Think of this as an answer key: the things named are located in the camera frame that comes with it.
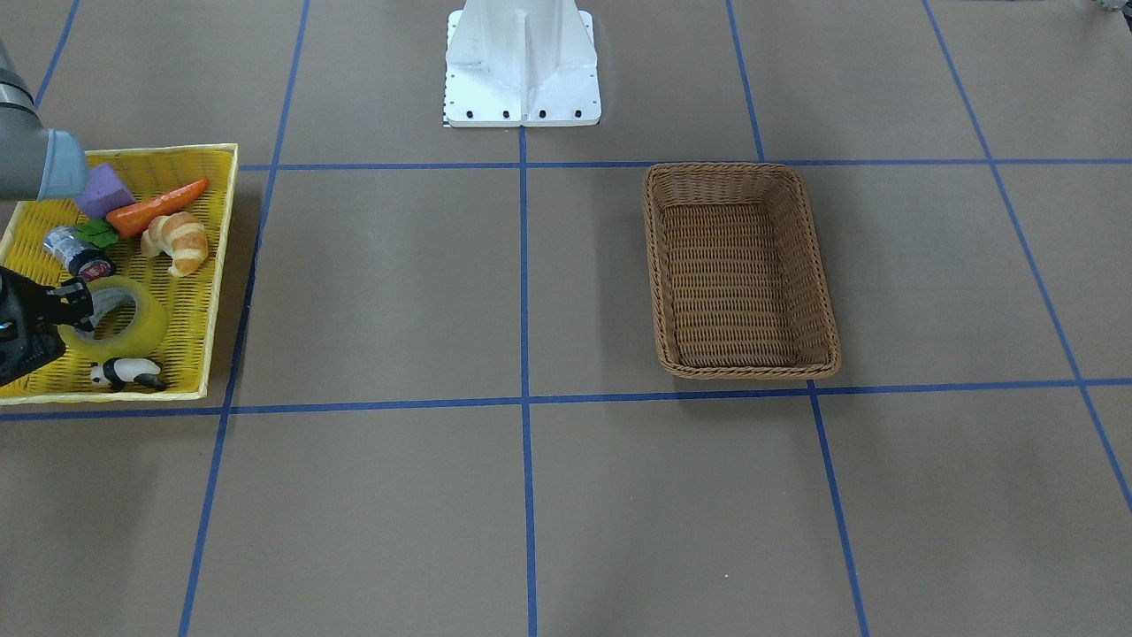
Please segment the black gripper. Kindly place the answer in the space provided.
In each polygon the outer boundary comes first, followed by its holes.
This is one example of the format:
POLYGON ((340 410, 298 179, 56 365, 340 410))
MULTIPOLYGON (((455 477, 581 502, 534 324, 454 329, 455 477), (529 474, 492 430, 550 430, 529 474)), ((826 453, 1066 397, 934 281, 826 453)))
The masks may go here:
POLYGON ((5 267, 1 282, 1 384, 8 386, 62 358, 57 326, 93 330, 96 310, 85 279, 53 289, 5 267))

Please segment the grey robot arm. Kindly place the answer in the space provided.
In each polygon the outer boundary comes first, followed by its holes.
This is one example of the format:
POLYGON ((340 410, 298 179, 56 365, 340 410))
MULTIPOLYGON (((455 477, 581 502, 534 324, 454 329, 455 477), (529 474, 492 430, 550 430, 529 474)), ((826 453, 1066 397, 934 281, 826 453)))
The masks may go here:
MULTIPOLYGON (((1 49, 1 197, 5 203, 70 198, 88 186, 88 160, 72 134, 42 124, 35 100, 1 49)), ((82 277, 59 286, 1 272, 1 384, 8 386, 65 355, 62 324, 80 326, 93 315, 82 277)))

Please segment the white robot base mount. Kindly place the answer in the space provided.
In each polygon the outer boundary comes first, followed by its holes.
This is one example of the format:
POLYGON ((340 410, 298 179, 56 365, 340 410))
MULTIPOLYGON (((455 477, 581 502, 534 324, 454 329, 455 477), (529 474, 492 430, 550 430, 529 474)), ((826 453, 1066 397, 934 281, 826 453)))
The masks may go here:
POLYGON ((448 14, 446 28, 444 124, 602 120, 594 21, 574 1, 466 1, 448 14))

